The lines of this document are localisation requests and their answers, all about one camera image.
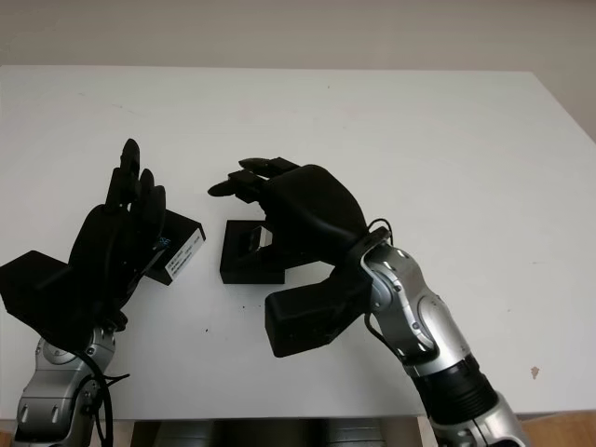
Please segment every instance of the sticker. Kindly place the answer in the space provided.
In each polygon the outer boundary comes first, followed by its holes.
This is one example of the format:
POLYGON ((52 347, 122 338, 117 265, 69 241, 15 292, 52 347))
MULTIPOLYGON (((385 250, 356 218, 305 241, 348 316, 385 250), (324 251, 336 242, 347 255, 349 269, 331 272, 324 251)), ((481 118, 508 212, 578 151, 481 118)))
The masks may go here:
POLYGON ((204 241, 205 239, 203 239, 203 236, 201 235, 200 228, 197 228, 195 233, 188 238, 174 257, 169 260, 166 265, 166 271, 172 280, 178 276, 190 258, 192 258, 198 249, 200 249, 201 245, 203 245, 204 241))

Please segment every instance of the small black box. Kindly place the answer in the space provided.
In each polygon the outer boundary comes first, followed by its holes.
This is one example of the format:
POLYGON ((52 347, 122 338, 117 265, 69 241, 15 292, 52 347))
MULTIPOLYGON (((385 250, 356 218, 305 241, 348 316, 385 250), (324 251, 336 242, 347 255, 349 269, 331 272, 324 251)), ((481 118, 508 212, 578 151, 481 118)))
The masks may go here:
POLYGON ((168 286, 203 245, 205 232, 199 222, 166 210, 161 239, 168 247, 145 275, 168 286))
POLYGON ((246 238, 264 221, 227 221, 223 238, 220 275, 223 284, 283 284, 286 270, 282 267, 242 263, 249 254, 246 238))

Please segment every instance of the black cable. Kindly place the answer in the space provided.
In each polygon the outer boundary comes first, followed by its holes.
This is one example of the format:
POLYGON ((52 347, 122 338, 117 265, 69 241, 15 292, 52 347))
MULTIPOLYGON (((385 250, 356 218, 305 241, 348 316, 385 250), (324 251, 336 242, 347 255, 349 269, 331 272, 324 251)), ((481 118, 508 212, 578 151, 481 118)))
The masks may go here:
POLYGON ((113 447, 114 446, 114 415, 112 413, 112 397, 110 396, 110 390, 108 384, 105 382, 103 372, 95 360, 88 356, 83 351, 75 352, 75 354, 87 364, 91 372, 93 373, 93 380, 100 385, 100 393, 103 400, 103 407, 105 410, 105 438, 102 437, 102 431, 100 426, 100 415, 99 408, 95 412, 95 423, 98 427, 98 435, 102 441, 102 447, 113 447))
POLYGON ((108 387, 112 386, 113 384, 117 384, 121 380, 128 379, 130 374, 118 375, 117 377, 110 377, 109 375, 105 375, 104 378, 109 379, 108 387))
POLYGON ((99 408, 95 411, 95 413, 93 413, 93 418, 95 419, 95 429, 97 430, 97 437, 100 439, 100 443, 103 445, 106 442, 106 439, 103 436, 102 424, 100 424, 100 409, 99 408))
POLYGON ((73 394, 73 398, 71 399, 72 408, 74 408, 74 406, 76 405, 76 398, 78 397, 80 392, 83 390, 83 387, 87 384, 87 382, 90 382, 91 380, 93 380, 93 376, 91 374, 89 374, 89 375, 86 375, 85 377, 83 377, 83 380, 81 380, 81 382, 78 384, 78 387, 74 391, 75 393, 73 394))
POLYGON ((379 217, 378 219, 374 219, 371 223, 369 223, 368 229, 371 230, 373 225, 378 224, 379 222, 382 222, 383 224, 386 225, 387 230, 389 230, 389 242, 391 242, 391 245, 393 245, 393 229, 391 228, 391 223, 389 223, 389 221, 387 219, 385 219, 384 217, 379 217))
POLYGON ((374 338, 376 338, 377 340, 379 340, 383 345, 385 345, 387 347, 387 349, 389 349, 391 351, 391 353, 394 356, 397 356, 396 352, 393 350, 393 348, 389 345, 389 343, 387 342, 387 340, 385 339, 385 337, 379 332, 377 331, 374 327, 373 324, 371 323, 371 313, 368 314, 364 314, 364 325, 366 326, 366 329, 369 330, 369 332, 374 335, 374 338))

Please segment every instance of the silver arm segment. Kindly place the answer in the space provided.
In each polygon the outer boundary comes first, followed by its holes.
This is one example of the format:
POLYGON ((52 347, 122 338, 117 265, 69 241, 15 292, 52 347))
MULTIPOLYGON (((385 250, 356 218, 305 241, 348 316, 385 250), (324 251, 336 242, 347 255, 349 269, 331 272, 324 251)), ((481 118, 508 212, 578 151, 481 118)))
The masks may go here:
POLYGON ((413 379, 439 445, 529 446, 414 258, 384 242, 366 253, 361 266, 372 278, 372 312, 413 379))
MULTIPOLYGON (((86 353, 102 372, 115 352, 111 332, 95 329, 86 353)), ((12 447, 87 447, 93 428, 89 409, 100 391, 87 364, 41 339, 35 373, 19 402, 12 447)))

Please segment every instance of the white table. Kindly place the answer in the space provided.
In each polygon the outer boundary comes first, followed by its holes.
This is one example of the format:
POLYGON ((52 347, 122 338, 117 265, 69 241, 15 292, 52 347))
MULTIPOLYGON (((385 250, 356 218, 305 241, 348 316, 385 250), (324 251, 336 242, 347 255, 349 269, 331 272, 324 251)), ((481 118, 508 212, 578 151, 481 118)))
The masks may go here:
MULTIPOLYGON (((205 226, 177 280, 144 280, 124 309, 116 418, 423 411, 361 320, 276 359, 263 303, 279 287, 222 284, 225 221, 262 212, 206 191, 248 156, 320 164, 387 217, 516 412, 596 408, 596 148, 531 74, 2 67, 0 89, 0 264, 66 260, 128 137, 168 208, 205 226)), ((328 272, 294 269, 287 287, 328 272)), ((37 338, 2 310, 0 418, 37 338)))

